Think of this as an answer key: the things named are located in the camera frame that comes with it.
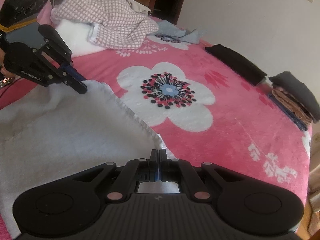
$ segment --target white wall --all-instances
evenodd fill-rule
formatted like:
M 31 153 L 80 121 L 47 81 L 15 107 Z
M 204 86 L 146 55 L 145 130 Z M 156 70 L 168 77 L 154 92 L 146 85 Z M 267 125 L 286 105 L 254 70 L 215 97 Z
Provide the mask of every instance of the white wall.
M 206 30 L 268 75 L 291 71 L 320 103 L 320 0 L 184 0 L 178 26 Z

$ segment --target light blue cloth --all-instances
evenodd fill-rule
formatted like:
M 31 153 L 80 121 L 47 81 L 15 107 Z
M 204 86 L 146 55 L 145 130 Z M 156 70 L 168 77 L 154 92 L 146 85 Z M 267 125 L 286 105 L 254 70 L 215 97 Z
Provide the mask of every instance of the light blue cloth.
M 199 44 L 200 38 L 205 33 L 204 31 L 199 31 L 197 29 L 192 32 L 189 32 L 188 30 L 181 30 L 176 25 L 166 20 L 158 22 L 157 24 L 159 26 L 159 30 L 156 32 L 156 34 L 165 35 L 178 41 L 184 41 L 193 44 Z

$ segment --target light gray blanket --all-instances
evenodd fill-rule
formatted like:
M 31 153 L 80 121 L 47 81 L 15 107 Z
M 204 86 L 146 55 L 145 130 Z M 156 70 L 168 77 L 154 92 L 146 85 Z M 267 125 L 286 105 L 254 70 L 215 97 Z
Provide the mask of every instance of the light gray blanket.
M 108 85 L 85 84 L 84 95 L 38 86 L 0 111 L 0 211 L 12 238 L 20 233 L 12 205 L 24 191 L 105 162 L 148 159 L 162 147 Z

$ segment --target folded black clothing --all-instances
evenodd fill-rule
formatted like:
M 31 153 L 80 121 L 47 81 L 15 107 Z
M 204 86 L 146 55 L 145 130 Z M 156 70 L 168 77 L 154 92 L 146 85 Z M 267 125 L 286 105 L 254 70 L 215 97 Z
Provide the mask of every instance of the folded black clothing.
M 295 78 L 289 71 L 284 71 L 274 77 L 269 77 L 275 85 L 283 87 L 312 115 L 314 122 L 320 120 L 320 106 L 314 94 L 308 87 Z
M 250 60 L 246 59 L 238 52 L 222 46 L 221 44 L 206 47 L 205 50 L 228 65 L 228 67 L 237 72 L 254 86 L 263 81 L 267 75 Z

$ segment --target brown folded cloth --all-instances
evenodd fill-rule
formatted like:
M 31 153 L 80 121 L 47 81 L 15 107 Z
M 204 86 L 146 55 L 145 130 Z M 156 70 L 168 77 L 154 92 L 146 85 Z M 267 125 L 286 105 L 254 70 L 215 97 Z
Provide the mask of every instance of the brown folded cloth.
M 312 123 L 311 114 L 282 87 L 274 87 L 272 94 L 281 104 L 293 112 L 295 116 L 298 117 L 307 127 Z

